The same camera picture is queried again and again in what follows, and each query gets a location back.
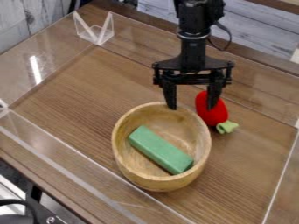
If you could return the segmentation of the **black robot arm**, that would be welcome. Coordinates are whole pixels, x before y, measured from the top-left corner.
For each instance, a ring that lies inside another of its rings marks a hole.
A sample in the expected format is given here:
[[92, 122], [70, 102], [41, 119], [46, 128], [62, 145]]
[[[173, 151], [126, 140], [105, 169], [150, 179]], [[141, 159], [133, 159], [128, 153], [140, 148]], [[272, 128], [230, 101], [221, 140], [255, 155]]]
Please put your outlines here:
[[210, 27], [216, 25], [228, 34], [229, 30], [218, 23], [224, 16], [222, 0], [173, 0], [178, 18], [177, 38], [181, 41], [180, 54], [152, 64], [153, 84], [162, 89], [169, 109], [176, 110], [176, 86], [206, 86], [206, 110], [212, 110], [220, 99], [221, 89], [230, 83], [230, 61], [214, 59], [205, 54]]

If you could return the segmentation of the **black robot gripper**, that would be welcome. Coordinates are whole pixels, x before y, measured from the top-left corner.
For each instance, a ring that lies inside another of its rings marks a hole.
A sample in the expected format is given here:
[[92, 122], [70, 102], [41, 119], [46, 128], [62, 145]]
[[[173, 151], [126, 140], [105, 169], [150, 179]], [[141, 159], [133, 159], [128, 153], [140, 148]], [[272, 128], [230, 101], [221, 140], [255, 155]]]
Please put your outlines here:
[[152, 64], [153, 84], [162, 87], [165, 103], [170, 110], [176, 110], [176, 85], [206, 85], [206, 109], [212, 109], [220, 98], [221, 87], [230, 83], [234, 64], [206, 55], [208, 38], [180, 36], [180, 54]]

